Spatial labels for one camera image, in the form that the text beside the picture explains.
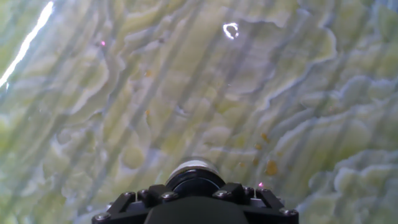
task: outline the camera lens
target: camera lens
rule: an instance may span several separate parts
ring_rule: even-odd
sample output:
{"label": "camera lens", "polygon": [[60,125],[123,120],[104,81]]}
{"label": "camera lens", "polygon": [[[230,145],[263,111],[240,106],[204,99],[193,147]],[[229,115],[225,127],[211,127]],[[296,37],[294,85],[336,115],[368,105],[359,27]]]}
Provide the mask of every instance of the camera lens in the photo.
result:
{"label": "camera lens", "polygon": [[217,168],[199,157],[184,159],[166,181],[166,186],[181,197],[211,197],[224,184]]}

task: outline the pale green surface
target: pale green surface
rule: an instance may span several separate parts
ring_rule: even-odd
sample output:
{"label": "pale green surface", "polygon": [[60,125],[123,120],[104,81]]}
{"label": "pale green surface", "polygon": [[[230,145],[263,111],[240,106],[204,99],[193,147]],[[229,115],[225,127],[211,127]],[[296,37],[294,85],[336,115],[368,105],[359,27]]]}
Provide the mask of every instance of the pale green surface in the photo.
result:
{"label": "pale green surface", "polygon": [[[1,73],[49,3],[21,2],[0,0]],[[263,182],[304,224],[396,222],[397,2],[133,2],[56,1],[33,54],[0,88],[7,224],[89,223],[121,192],[163,183],[187,154],[221,163],[227,181]],[[233,40],[223,33],[231,22]],[[214,37],[201,77],[175,109]],[[225,82],[248,38],[240,70]],[[242,114],[248,119],[232,133]]]}

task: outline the bolt head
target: bolt head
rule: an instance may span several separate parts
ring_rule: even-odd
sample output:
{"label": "bolt head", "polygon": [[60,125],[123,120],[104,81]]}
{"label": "bolt head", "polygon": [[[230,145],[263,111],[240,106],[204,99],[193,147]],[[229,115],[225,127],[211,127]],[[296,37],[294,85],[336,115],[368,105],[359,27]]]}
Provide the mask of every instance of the bolt head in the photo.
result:
{"label": "bolt head", "polygon": [[124,192],[123,193],[124,196],[131,196],[132,194],[134,194],[134,192]]}
{"label": "bolt head", "polygon": [[103,221],[110,217],[111,217],[111,214],[109,214],[108,212],[103,212],[103,213],[99,213],[99,214],[95,215],[94,219],[97,221]]}
{"label": "bolt head", "polygon": [[253,190],[253,188],[252,187],[243,186],[243,190]]}
{"label": "bolt head", "polygon": [[279,211],[283,213],[285,216],[297,215],[299,213],[295,209],[288,210],[286,208],[281,208]]}
{"label": "bolt head", "polygon": [[161,197],[165,200],[170,200],[173,198],[177,198],[178,195],[175,192],[166,192],[161,195]]}
{"label": "bolt head", "polygon": [[106,209],[110,209],[113,205],[113,202],[108,203],[108,205],[106,206]]}
{"label": "bolt head", "polygon": [[226,190],[218,190],[218,191],[216,191],[216,193],[213,194],[213,196],[216,198],[225,198],[225,197],[229,196],[230,194],[231,194],[231,192],[228,192]]}
{"label": "bolt head", "polygon": [[148,193],[148,189],[140,190],[139,193],[141,193],[141,194],[146,194],[146,193]]}

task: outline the black mount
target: black mount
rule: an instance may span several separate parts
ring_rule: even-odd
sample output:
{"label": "black mount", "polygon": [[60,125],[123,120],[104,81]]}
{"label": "black mount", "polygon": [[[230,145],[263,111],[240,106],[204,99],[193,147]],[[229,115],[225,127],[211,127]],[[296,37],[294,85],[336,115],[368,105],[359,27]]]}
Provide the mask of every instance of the black mount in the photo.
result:
{"label": "black mount", "polygon": [[221,188],[208,185],[206,195],[180,195],[165,185],[153,185],[137,194],[121,194],[106,213],[96,215],[93,224],[298,224],[299,214],[286,210],[266,189],[252,189],[238,183]]}

